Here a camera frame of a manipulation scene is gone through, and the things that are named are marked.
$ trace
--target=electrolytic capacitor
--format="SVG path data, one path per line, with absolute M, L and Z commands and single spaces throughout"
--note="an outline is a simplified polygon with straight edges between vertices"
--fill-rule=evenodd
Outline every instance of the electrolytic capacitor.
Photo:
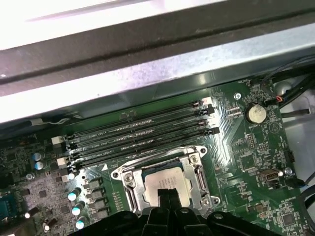
M 25 218 L 29 219 L 31 217 L 33 217 L 35 214 L 37 214 L 39 212 L 39 209 L 37 207 L 34 207 L 32 209 L 30 209 L 28 212 L 25 213 Z
M 42 170 L 42 169 L 44 169 L 46 167 L 47 167 L 47 162 L 46 161 L 38 161 L 38 162 L 35 163 L 35 169 L 38 170 L 38 171 L 40 171 L 40 170 Z
M 79 215 L 81 211 L 83 210 L 84 206 L 85 206 L 85 203 L 83 201 L 80 201 L 72 209 L 72 214 L 75 216 Z
M 74 201 L 77 199 L 77 197 L 80 195 L 80 193 L 81 193 L 81 189 L 75 188 L 68 194 L 68 199 L 70 201 Z
M 40 161 L 42 158 L 45 157 L 45 154 L 43 152 L 36 152 L 34 153 L 31 158 L 34 160 L 34 161 Z
M 55 224 L 57 223 L 57 219 L 56 218 L 52 218 L 50 221 L 48 221 L 48 223 L 44 226 L 44 230 L 45 231 L 49 231 L 51 229 L 51 227 L 53 227 Z
M 88 219 L 85 216 L 80 216 L 80 218 L 78 219 L 78 221 L 75 223 L 75 227 L 77 229 L 83 229 L 84 226 L 86 225 L 86 222 L 88 221 Z

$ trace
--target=dimm slot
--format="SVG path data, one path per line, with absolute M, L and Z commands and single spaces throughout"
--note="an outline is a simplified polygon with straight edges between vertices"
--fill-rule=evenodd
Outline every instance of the dimm slot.
M 123 145 L 129 142 L 134 142 L 134 140 L 142 140 L 147 138 L 148 136 L 154 136 L 161 133 L 171 132 L 178 129 L 184 129 L 191 126 L 198 125 L 199 123 L 206 124 L 206 120 L 204 117 L 192 117 L 185 118 L 175 122 L 161 124 L 158 126 L 154 126 L 152 128 L 139 130 L 135 133 L 130 133 L 127 135 L 122 135 L 118 137 L 113 137 L 109 139 L 102 139 L 97 142 L 92 142 L 89 145 L 81 145 L 80 143 L 77 145 L 77 148 L 68 152 L 68 155 L 72 155 L 75 153 L 80 153 L 81 155 L 89 154 L 89 152 L 98 151 L 99 149 L 110 148 L 116 145 Z
M 151 152 L 152 153 L 155 152 L 155 150 L 163 150 L 163 145 L 167 145 L 169 143 L 174 143 L 175 146 L 181 146 L 181 145 L 187 144 L 188 140 L 191 140 L 191 139 L 196 140 L 198 137 L 206 135 L 208 130 L 209 129 L 200 129 L 200 130 L 187 133 L 181 136 L 177 136 L 171 139 L 163 140 L 150 147 L 142 146 L 140 148 L 133 149 L 128 153 L 116 153 L 116 154 L 112 154 L 106 157 L 103 156 L 103 157 L 98 157 L 98 158 L 82 161 L 80 163 L 75 164 L 75 166 L 76 166 L 76 169 L 79 170 L 83 167 L 96 165 L 97 163 L 101 163 L 110 159 L 119 158 L 123 156 L 125 156 L 126 158 L 134 158 L 134 157 L 138 157 L 139 154 L 146 155 L 146 154 L 150 154 Z
M 124 146 L 118 146 L 118 147 L 113 147 L 113 148 L 107 148 L 107 149 L 103 149 L 102 151 L 98 151 L 98 152 L 93 152 L 87 155 L 78 155 L 76 157 L 74 157 L 74 160 L 77 159 L 85 159 L 85 160 L 90 160 L 90 159 L 95 159 L 95 158 L 99 158 L 99 157 L 103 157 L 103 156 L 108 156 L 111 154 L 115 154 L 118 152 L 124 152 L 124 151 L 128 151 L 128 150 L 133 150 L 142 146 L 150 146 L 150 145 L 155 145 L 156 143 L 159 143 L 163 140 L 167 140 L 167 139 L 171 139 L 177 136 L 181 136 L 184 134 L 189 134 L 191 132 L 194 132 L 196 130 L 200 130 L 200 129 L 204 129 L 205 127 L 198 127 L 198 126 L 193 126 L 187 129 L 180 129 L 177 131 L 173 131 L 173 132 L 169 132 L 167 134 L 163 134 L 163 135 L 157 135 L 148 139 L 144 139 L 141 141 L 136 141 Z
M 199 137 L 203 137 L 205 135 L 206 130 L 199 130 L 197 132 L 193 132 L 189 135 L 183 135 L 180 137 L 176 137 L 172 140 L 165 140 L 165 142 L 155 145 L 155 147 L 150 147 L 150 148 L 142 148 L 138 150 L 134 150 L 134 152 L 130 154 L 120 154 L 120 155 L 110 155 L 107 157 L 103 158 L 96 158 L 84 162 L 80 162 L 75 164 L 76 170 L 80 170 L 82 168 L 94 166 L 97 164 L 100 164 L 102 162 L 111 160 L 111 159 L 119 159 L 119 158 L 124 158 L 124 159 L 134 159 L 134 158 L 139 158 L 145 155 L 151 155 L 157 152 L 161 152 L 170 148 L 174 147 L 179 147 L 179 146 L 184 146 L 186 144 L 195 142 Z
M 152 116 L 158 116 L 158 115 L 163 115 L 165 113 L 168 113 L 168 112 L 173 112 L 173 111 L 176 111 L 176 110 L 179 110 L 179 109 L 184 109 L 184 108 L 192 108 L 192 107 L 197 107 L 197 106 L 202 106 L 203 105 L 203 101 L 200 100 L 200 101 L 196 101 L 196 102 L 190 102 L 190 103 L 186 103 L 186 104 L 183 104 L 183 105 L 179 105 L 179 106 L 175 106 L 175 107 L 171 107 L 171 108 L 168 108 L 168 109 L 165 109 L 165 110 L 161 110 L 161 111 L 157 111 L 157 112 L 152 112 L 152 113 L 149 113 L 149 114 L 145 114 L 145 115 L 142 115 L 142 116 L 136 116 L 136 117 L 133 117 L 132 118 L 132 121 L 137 121 L 137 120 L 140 120 L 140 119 L 147 119 L 147 118 L 150 118 Z M 113 124 L 110 124 L 110 125 L 105 125 L 105 126 L 101 126 L 101 127 L 97 127 L 97 128 L 94 128 L 94 129 L 90 129 L 90 130 L 86 130 L 86 131 L 81 131 L 81 132 L 75 132 L 73 134 L 74 137 L 79 137 L 81 135 L 85 135 L 85 134 L 89 134 L 91 132 L 95 132 L 95 131 L 99 131 L 99 130 L 102 130 L 102 129 L 105 129 L 105 128 L 108 128 L 108 127 L 112 127 L 112 126 L 118 126 L 118 125 L 123 125 L 126 123 L 126 120 L 123 120 L 123 121 L 119 121 L 119 122 L 115 122 Z
M 176 110 L 174 112 L 170 112 L 167 114 L 159 115 L 159 116 L 152 116 L 148 119 L 141 119 L 138 120 L 137 122 L 132 122 L 129 124 L 124 124 L 124 125 L 119 125 L 119 126 L 114 126 L 111 125 L 110 127 L 106 129 L 102 129 L 96 132 L 88 133 L 86 135 L 80 136 L 80 137 L 75 137 L 73 140 L 69 140 L 70 144 L 77 143 L 77 142 L 90 142 L 90 141 L 96 141 L 99 139 L 102 139 L 104 137 L 112 137 L 116 136 L 119 134 L 124 134 L 132 131 L 136 131 L 139 129 L 143 129 L 145 127 L 151 126 L 152 124 L 158 125 L 160 123 L 166 123 L 166 122 L 171 122 L 175 121 L 178 119 L 178 117 L 190 117 L 193 115 L 196 115 L 195 113 L 198 111 L 202 111 L 205 109 L 205 106 L 199 106 L 199 107 L 194 107 L 194 108 L 189 108 L 189 109 L 181 109 L 181 110 Z

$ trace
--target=cable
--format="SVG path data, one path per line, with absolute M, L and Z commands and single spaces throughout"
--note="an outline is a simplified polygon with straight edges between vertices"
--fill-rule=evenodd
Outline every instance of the cable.
M 309 198 L 305 201 L 305 207 L 306 209 L 310 208 L 310 206 L 315 202 L 315 194 L 311 195 Z
M 296 87 L 293 89 L 290 89 L 282 98 L 284 99 L 284 102 L 279 105 L 280 108 L 285 107 L 287 104 L 294 101 L 296 98 L 298 98 L 301 94 L 303 94 L 306 90 L 312 88 L 315 86 L 315 75 L 311 74 L 307 78 L 305 78 L 303 81 L 301 81 Z
M 288 112 L 288 113 L 281 113 L 282 118 L 291 118 L 291 117 L 299 117 L 310 114 L 309 109 L 302 109 L 298 111 Z
M 310 214 L 308 213 L 307 211 L 307 208 L 305 206 L 305 200 L 306 198 L 308 198 L 309 196 L 315 194 L 315 185 L 309 187 L 308 189 L 306 189 L 304 192 L 302 192 L 300 194 L 300 196 L 298 196 L 298 201 L 301 205 L 301 212 L 302 214 L 304 215 L 308 225 L 310 226 L 310 228 L 315 231 L 315 223 L 314 221 L 312 220 Z
M 315 178 L 315 172 L 313 172 L 313 174 L 311 174 L 310 177 L 307 178 L 305 184 L 308 185 L 313 180 L 313 178 Z
M 315 55 L 311 55 L 311 56 L 307 56 L 307 57 L 303 57 L 303 58 L 299 58 L 297 60 L 294 60 L 288 64 L 285 64 L 283 66 L 280 66 L 279 68 L 277 68 L 276 70 L 272 71 L 271 73 L 269 73 L 268 75 L 266 75 L 261 83 L 260 83 L 260 87 L 262 88 L 262 90 L 264 90 L 267 94 L 271 95 L 271 96 L 274 96 L 273 95 L 273 92 L 270 91 L 267 86 L 268 86 L 268 83 L 269 83 L 269 80 L 277 73 L 285 70 L 285 69 L 288 69 L 289 67 L 292 67 L 296 64 L 299 64 L 299 63 L 302 63 L 302 62 L 307 62 L 309 60 L 313 60 L 315 59 Z

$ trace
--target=microchip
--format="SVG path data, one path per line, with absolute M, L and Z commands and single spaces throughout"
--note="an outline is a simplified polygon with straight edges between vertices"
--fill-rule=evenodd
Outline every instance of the microchip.
M 100 180 L 99 179 L 91 180 L 88 184 L 83 185 L 83 187 L 85 189 L 98 188 L 98 187 L 100 187 Z
M 126 113 L 122 113 L 120 115 L 120 119 L 127 119 L 128 118 L 128 115 Z
M 7 161 L 13 161 L 13 160 L 15 160 L 15 159 L 16 159 L 15 153 L 11 153 L 11 154 L 8 154 L 8 155 L 6 156 L 6 160 L 7 160 Z
M 27 196 L 29 195 L 31 192 L 28 188 L 21 190 L 21 195 L 22 196 Z
M 58 170 L 59 167 L 58 167 L 58 164 L 56 162 L 50 164 L 50 170 L 51 171 L 55 171 L 55 170 Z
M 130 117 L 135 117 L 137 115 L 137 113 L 135 111 L 130 111 L 129 112 L 129 116 Z
M 87 194 L 86 197 L 87 198 L 97 199 L 97 198 L 103 197 L 103 195 L 104 195 L 103 190 L 99 189 L 99 190 L 93 191 L 91 194 Z
M 62 206 L 62 207 L 60 208 L 60 210 L 61 210 L 61 213 L 64 213 L 64 214 L 70 213 L 70 210 L 69 210 L 69 207 L 68 207 L 68 206 Z
M 90 207 L 90 208 L 95 208 L 95 209 L 104 208 L 104 207 L 105 207 L 105 200 L 102 199 L 102 200 L 100 200 L 100 201 L 96 201 L 96 202 L 93 203 L 93 204 L 89 204 L 89 207 Z
M 263 212 L 264 210 L 263 210 L 263 205 L 262 204 L 257 204 L 256 206 L 255 206 L 255 208 L 256 208 L 256 211 L 257 212 L 259 212 L 259 213 L 261 213 L 261 212 Z
M 61 182 L 63 179 L 61 177 L 56 177 L 56 183 Z
M 93 218 L 102 219 L 108 216 L 108 212 L 106 209 L 100 210 L 97 213 L 92 214 Z
M 40 191 L 38 194 L 39 194 L 39 197 L 40 197 L 40 198 L 45 198 L 45 197 L 47 197 L 46 190 Z
M 282 217 L 282 220 L 283 220 L 283 224 L 285 226 L 289 226 L 289 225 L 292 225 L 294 224 L 295 222 L 295 219 L 294 219 L 294 215 L 292 213 L 288 214 L 288 215 L 284 215 Z

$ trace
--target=integrated circuit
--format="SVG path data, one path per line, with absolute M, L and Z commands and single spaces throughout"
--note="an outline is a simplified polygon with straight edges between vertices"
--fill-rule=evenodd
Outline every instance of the integrated circuit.
M 282 220 L 285 226 L 293 225 L 295 223 L 295 218 L 292 213 L 282 216 Z
M 46 190 L 40 191 L 38 194 L 39 194 L 39 197 L 40 197 L 40 198 L 45 198 L 45 197 L 47 197 Z
M 68 206 L 62 206 L 62 207 L 60 208 L 60 210 L 61 210 L 61 213 L 63 213 L 63 214 L 68 214 L 68 213 L 70 213 L 70 209 L 69 209 Z

